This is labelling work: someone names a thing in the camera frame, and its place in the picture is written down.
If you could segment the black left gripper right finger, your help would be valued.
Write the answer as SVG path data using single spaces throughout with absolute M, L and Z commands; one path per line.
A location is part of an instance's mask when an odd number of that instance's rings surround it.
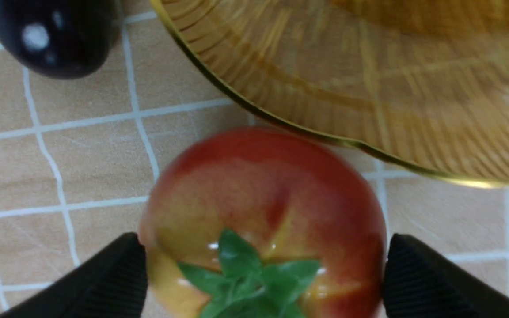
M 410 234 L 390 240 L 383 303 L 389 318 L 509 318 L 509 297 Z

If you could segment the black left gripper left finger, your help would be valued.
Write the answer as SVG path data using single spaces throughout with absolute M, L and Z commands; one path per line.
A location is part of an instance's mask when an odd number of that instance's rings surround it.
M 1 318 L 139 318 L 147 298 L 144 247 L 124 233 Z

